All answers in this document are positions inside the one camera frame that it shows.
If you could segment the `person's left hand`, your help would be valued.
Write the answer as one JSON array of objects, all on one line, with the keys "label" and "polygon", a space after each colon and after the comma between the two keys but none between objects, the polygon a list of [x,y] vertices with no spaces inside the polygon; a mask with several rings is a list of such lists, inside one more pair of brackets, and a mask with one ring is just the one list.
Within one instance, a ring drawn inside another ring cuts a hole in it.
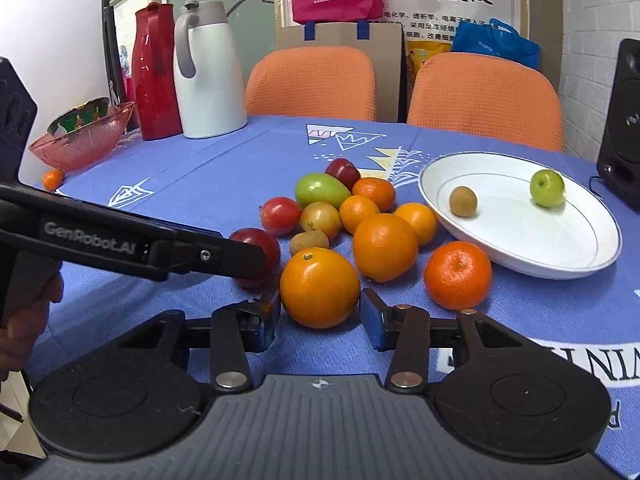
[{"label": "person's left hand", "polygon": [[43,334],[49,321],[50,305],[63,297],[64,282],[61,274],[43,289],[42,294],[28,308],[15,311],[1,330],[1,373],[19,372],[32,356],[32,348]]}]

